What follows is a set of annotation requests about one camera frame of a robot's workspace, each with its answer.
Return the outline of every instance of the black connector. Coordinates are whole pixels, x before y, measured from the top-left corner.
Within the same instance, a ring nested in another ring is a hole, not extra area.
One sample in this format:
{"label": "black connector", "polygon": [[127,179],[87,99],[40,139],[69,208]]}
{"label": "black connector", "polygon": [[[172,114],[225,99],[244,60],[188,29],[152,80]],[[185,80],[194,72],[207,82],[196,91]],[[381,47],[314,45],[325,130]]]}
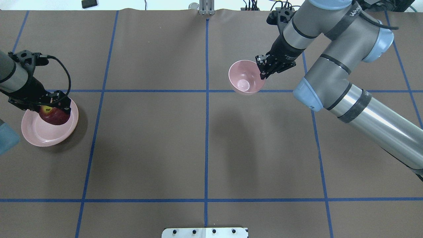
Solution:
{"label": "black connector", "polygon": [[82,0],[81,3],[84,9],[97,6],[97,0]]}

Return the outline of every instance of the white metal plate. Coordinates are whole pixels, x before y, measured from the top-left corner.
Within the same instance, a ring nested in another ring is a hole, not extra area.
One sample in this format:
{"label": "white metal plate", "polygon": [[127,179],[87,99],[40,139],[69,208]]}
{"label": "white metal plate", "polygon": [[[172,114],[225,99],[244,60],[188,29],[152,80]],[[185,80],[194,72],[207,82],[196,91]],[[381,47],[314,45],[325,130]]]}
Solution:
{"label": "white metal plate", "polygon": [[248,228],[167,228],[162,238],[248,238]]}

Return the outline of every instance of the apple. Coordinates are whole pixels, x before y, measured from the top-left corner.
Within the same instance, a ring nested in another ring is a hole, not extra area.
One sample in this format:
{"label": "apple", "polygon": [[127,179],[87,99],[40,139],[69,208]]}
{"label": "apple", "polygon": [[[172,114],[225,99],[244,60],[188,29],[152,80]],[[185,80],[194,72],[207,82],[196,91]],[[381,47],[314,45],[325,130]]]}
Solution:
{"label": "apple", "polygon": [[70,114],[66,114],[63,110],[49,106],[41,106],[38,114],[45,122],[57,126],[65,124],[71,117]]}

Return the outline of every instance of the pink cup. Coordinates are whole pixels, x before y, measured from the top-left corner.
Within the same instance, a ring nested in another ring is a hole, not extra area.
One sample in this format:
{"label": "pink cup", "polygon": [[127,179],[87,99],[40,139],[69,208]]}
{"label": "pink cup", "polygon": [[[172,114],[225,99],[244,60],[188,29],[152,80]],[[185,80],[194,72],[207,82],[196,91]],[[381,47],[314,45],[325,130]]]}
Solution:
{"label": "pink cup", "polygon": [[258,92],[266,82],[260,78],[257,64],[250,60],[240,60],[229,68],[229,82],[235,92],[242,95],[252,95]]}

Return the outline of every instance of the blue joint cover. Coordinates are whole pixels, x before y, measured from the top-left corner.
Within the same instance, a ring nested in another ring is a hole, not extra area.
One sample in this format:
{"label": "blue joint cover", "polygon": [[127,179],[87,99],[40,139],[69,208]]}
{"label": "blue joint cover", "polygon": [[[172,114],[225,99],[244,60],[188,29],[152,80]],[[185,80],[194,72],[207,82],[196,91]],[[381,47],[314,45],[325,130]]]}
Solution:
{"label": "blue joint cover", "polygon": [[19,143],[19,135],[7,123],[0,125],[0,155]]}
{"label": "blue joint cover", "polygon": [[319,97],[317,96],[314,89],[303,77],[298,86],[294,89],[294,97],[308,106],[313,111],[320,111],[323,108]]}
{"label": "blue joint cover", "polygon": [[349,7],[352,0],[308,0],[314,6],[325,10],[340,10]]}
{"label": "blue joint cover", "polygon": [[394,33],[392,33],[392,31],[389,29],[380,28],[376,43],[374,43],[370,53],[366,56],[366,58],[363,59],[363,61],[370,63],[377,60],[383,53],[388,50],[393,41]]}

